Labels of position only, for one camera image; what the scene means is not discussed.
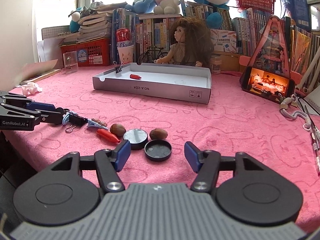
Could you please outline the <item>grey cardboard box lid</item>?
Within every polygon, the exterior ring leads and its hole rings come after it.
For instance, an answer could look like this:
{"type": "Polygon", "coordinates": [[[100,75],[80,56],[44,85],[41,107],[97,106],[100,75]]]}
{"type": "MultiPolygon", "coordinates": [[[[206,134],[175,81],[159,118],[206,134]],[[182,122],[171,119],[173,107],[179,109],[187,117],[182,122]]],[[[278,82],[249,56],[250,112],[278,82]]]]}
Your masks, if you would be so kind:
{"type": "Polygon", "coordinates": [[[153,96],[195,103],[208,104],[212,76],[208,68],[175,64],[128,63],[122,71],[115,68],[92,77],[98,90],[153,96]],[[130,75],[141,76],[140,80],[130,75]]]}

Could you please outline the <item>black round puck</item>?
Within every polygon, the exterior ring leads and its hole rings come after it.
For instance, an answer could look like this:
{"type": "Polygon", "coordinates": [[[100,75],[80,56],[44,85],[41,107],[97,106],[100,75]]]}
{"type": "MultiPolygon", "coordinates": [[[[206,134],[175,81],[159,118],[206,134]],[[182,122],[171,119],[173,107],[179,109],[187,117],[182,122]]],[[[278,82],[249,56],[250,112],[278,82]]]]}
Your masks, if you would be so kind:
{"type": "Polygon", "coordinates": [[[142,129],[130,129],[123,135],[124,140],[128,140],[131,144],[131,150],[137,151],[144,148],[148,142],[148,134],[142,129]]]}

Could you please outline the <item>red basket on top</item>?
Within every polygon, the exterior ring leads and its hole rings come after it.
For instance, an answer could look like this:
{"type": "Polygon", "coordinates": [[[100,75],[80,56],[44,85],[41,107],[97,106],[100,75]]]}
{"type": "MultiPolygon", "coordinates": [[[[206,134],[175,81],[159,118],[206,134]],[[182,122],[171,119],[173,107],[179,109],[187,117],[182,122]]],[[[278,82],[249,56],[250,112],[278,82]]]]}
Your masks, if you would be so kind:
{"type": "Polygon", "coordinates": [[[235,0],[239,9],[257,9],[271,14],[274,13],[276,0],[235,0]]]}

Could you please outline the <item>crumpled white tissue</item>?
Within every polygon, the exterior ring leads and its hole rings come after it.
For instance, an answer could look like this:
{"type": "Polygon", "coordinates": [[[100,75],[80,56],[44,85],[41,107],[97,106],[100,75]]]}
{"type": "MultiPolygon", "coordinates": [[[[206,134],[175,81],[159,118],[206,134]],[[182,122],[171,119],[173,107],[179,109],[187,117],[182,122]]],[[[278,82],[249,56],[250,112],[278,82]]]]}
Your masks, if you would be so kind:
{"type": "Polygon", "coordinates": [[[22,94],[24,96],[35,95],[37,93],[42,93],[42,88],[34,82],[28,82],[21,86],[22,94]]]}

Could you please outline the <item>large black binder clip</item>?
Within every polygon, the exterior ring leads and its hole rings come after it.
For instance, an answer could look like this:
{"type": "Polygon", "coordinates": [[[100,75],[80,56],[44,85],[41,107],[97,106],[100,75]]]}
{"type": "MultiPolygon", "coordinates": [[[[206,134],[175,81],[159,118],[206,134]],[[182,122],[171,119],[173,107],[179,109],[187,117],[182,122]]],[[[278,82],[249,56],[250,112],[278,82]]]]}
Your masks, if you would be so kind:
{"type": "Polygon", "coordinates": [[[70,124],[66,129],[66,133],[72,133],[75,128],[80,128],[87,123],[87,118],[79,116],[75,113],[71,113],[69,123],[70,124]]]}

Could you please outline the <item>red crayon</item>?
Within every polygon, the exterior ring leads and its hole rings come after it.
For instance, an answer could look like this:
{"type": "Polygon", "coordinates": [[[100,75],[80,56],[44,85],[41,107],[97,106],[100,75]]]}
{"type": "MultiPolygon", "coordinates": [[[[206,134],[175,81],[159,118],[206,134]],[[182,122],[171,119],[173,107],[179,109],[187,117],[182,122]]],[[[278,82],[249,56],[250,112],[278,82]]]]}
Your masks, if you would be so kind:
{"type": "Polygon", "coordinates": [[[102,128],[98,129],[97,134],[109,142],[117,143],[117,144],[120,143],[120,140],[117,138],[117,136],[112,134],[106,129],[102,129],[102,128]]]}
{"type": "Polygon", "coordinates": [[[135,79],[135,80],[140,80],[142,77],[139,76],[139,75],[136,75],[136,74],[131,74],[131,75],[130,75],[130,78],[131,78],[131,79],[135,79]]]}

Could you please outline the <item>blue white penguin plush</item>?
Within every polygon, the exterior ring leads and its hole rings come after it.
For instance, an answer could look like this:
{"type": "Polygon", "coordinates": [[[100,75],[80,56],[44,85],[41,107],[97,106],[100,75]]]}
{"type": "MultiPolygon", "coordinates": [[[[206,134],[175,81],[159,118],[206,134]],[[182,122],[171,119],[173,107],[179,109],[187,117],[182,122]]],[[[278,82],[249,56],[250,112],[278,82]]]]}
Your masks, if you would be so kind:
{"type": "Polygon", "coordinates": [[[69,31],[71,33],[76,33],[79,31],[79,28],[80,28],[79,21],[80,21],[82,12],[83,12],[83,7],[80,7],[74,11],[71,11],[71,13],[68,15],[69,17],[71,17],[71,22],[69,25],[69,31]]]}

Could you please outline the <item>small blue bear plush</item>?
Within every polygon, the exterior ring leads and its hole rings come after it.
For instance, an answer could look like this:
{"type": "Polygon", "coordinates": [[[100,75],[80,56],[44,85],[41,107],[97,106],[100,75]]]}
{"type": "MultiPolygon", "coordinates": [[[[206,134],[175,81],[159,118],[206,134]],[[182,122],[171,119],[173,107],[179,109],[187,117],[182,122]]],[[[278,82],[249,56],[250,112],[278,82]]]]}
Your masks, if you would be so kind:
{"type": "Polygon", "coordinates": [[[155,6],[155,0],[134,0],[131,5],[125,5],[125,9],[135,14],[148,14],[153,11],[155,6]]]}

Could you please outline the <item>small black binder clip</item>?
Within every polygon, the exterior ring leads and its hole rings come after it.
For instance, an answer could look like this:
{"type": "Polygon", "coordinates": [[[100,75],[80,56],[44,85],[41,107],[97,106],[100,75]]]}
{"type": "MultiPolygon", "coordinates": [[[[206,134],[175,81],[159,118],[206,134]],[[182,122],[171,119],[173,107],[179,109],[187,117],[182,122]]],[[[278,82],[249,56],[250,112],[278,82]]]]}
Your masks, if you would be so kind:
{"type": "Polygon", "coordinates": [[[117,64],[116,61],[113,61],[113,65],[114,65],[116,73],[119,73],[122,71],[123,63],[117,64]]]}

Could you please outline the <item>pink bunny towel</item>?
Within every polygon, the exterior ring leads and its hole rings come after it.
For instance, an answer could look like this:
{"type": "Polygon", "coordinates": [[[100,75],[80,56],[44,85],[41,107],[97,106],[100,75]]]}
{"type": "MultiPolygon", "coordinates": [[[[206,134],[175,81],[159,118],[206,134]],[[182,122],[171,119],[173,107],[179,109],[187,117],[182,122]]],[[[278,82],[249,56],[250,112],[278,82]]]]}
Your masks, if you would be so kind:
{"type": "Polygon", "coordinates": [[[184,157],[184,143],[224,156],[244,151],[295,183],[303,193],[297,219],[307,232],[319,227],[319,176],[315,168],[310,135],[304,121],[285,119],[279,106],[241,90],[233,75],[213,75],[207,105],[93,89],[92,78],[100,68],[80,68],[76,73],[58,73],[41,80],[38,102],[52,103],[86,118],[108,125],[147,132],[162,128],[168,132],[171,157],[160,163],[149,161],[144,151],[133,151],[120,178],[131,183],[190,184],[195,173],[184,157]]]}

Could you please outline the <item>small black lid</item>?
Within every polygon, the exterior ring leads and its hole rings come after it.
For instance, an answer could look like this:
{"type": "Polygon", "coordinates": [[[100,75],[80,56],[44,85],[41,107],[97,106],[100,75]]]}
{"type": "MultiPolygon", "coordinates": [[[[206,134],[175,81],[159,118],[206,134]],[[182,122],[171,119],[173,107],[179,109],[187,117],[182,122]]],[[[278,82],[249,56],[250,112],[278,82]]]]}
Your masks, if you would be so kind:
{"type": "Polygon", "coordinates": [[[171,156],[172,146],[166,140],[155,139],[145,145],[144,152],[150,161],[166,161],[171,156]]]}

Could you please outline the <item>brown haired doll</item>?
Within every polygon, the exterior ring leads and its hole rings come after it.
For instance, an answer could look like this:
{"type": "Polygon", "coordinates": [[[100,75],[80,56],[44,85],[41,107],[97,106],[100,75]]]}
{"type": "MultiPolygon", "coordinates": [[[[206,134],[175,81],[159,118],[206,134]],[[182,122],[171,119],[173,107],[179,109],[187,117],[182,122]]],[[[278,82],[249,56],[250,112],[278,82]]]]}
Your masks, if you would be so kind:
{"type": "Polygon", "coordinates": [[[209,67],[213,53],[210,29],[202,20],[178,18],[170,28],[170,48],[167,56],[156,64],[178,64],[209,67]]]}

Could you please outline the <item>brown nut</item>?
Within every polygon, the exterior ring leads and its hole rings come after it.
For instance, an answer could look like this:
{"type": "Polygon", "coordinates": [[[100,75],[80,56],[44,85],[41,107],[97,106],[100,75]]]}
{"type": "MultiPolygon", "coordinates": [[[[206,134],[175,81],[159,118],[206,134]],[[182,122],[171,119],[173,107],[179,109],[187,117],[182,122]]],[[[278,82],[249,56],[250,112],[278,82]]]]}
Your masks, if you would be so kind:
{"type": "Polygon", "coordinates": [[[122,137],[126,133],[126,128],[122,124],[112,124],[110,132],[116,137],[122,137]]]}
{"type": "Polygon", "coordinates": [[[162,128],[155,128],[150,131],[149,136],[152,140],[164,140],[168,137],[168,132],[162,128]]]}

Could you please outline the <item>red plastic basket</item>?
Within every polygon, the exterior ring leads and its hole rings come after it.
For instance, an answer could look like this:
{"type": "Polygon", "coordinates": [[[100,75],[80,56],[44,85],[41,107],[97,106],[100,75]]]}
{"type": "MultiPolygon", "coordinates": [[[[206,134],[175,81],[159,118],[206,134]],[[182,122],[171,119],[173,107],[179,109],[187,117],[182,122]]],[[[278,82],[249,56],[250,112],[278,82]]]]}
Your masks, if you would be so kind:
{"type": "Polygon", "coordinates": [[[110,39],[61,45],[61,53],[77,52],[79,67],[105,67],[110,65],[110,39]]]}

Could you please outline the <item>blue bear hair clip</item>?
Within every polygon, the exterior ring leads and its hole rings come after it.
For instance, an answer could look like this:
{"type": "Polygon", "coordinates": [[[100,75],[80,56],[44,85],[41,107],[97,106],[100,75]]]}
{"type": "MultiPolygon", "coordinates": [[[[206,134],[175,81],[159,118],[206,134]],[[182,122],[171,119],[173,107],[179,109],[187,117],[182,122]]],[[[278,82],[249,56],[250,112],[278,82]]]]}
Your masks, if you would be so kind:
{"type": "Polygon", "coordinates": [[[100,121],[99,119],[87,119],[87,127],[94,127],[98,129],[108,130],[107,123],[100,121]]]}
{"type": "Polygon", "coordinates": [[[66,126],[69,123],[71,112],[66,112],[62,119],[62,125],[66,126]]]}

